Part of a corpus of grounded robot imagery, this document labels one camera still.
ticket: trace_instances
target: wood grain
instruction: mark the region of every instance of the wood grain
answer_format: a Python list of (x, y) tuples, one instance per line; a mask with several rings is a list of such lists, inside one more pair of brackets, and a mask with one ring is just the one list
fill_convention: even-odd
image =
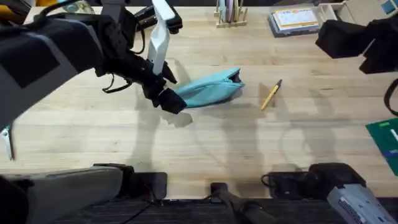
[[(0, 172), (117, 162), (168, 173), (168, 198), (204, 197), (211, 182), (227, 182), (243, 197), (266, 197), (262, 174), (345, 162), (377, 196), (398, 196), (398, 178), (364, 127), (392, 118), (382, 97), (396, 73), (365, 75), (358, 70), (363, 58), (332, 60), (314, 44), (317, 35), (275, 39), (265, 7), (250, 8), (247, 26), (230, 29), (215, 28), (213, 7), (177, 10), (184, 27), (167, 52), (172, 71), (187, 83), (241, 67), (246, 86), (233, 101), (167, 114), (153, 108), (139, 86), (104, 94), (111, 77), (89, 70), (16, 120), (17, 160), (1, 153)], [(33, 8), (28, 21), (39, 11)], [(274, 104), (260, 111), (279, 79)], [(396, 97), (392, 105), (398, 108)]]

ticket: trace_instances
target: pen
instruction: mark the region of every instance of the pen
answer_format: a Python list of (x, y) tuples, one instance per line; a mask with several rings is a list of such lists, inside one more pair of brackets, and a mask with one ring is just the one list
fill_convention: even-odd
[(261, 110), (264, 110), (264, 109), (267, 107), (267, 104), (270, 102), (270, 100), (271, 100), (272, 97), (275, 95), (275, 93), (279, 90), (281, 84), (282, 84), (282, 80), (279, 80), (278, 83), (276, 83), (276, 86), (274, 87), (274, 89), (272, 89), (272, 91), (269, 93), (267, 99), (266, 99), (265, 102), (262, 104)]

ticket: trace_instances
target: metal tool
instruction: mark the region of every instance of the metal tool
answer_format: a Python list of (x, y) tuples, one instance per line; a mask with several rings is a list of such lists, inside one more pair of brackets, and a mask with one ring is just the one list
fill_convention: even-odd
[(8, 158), (10, 161), (14, 160), (14, 151), (12, 148), (12, 141), (11, 141), (11, 125), (6, 126), (2, 131), (1, 131), (2, 138), (6, 142), (6, 150), (8, 154)]

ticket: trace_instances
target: paper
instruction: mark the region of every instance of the paper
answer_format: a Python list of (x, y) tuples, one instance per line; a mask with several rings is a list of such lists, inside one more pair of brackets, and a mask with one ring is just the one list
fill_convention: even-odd
[(274, 14), (279, 27), (319, 25), (311, 7), (275, 10)]
[(277, 22), (277, 16), (275, 13), (272, 13), (272, 16), (274, 17), (274, 20), (276, 24), (278, 25), (278, 29), (283, 31), (283, 30), (291, 30), (291, 29), (297, 29), (297, 28), (305, 28), (305, 27), (314, 27), (314, 26), (319, 26), (318, 24), (308, 24), (308, 25), (293, 25), (293, 26), (287, 26), (287, 27), (281, 27), (278, 22)]

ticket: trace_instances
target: wooden stand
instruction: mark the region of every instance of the wooden stand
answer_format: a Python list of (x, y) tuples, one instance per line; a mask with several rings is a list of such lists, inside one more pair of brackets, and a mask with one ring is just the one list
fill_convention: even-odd
[(224, 22), (221, 19), (221, 13), (220, 13), (218, 0), (217, 0), (216, 11), (214, 12), (214, 16), (218, 18), (218, 21), (216, 23), (216, 28), (245, 26), (247, 24), (246, 16), (248, 14), (248, 9), (246, 8), (243, 12), (242, 6), (243, 6), (243, 0), (241, 0), (240, 6), (236, 7), (236, 9), (238, 9), (238, 11), (235, 12), (235, 15), (233, 16), (232, 21)]

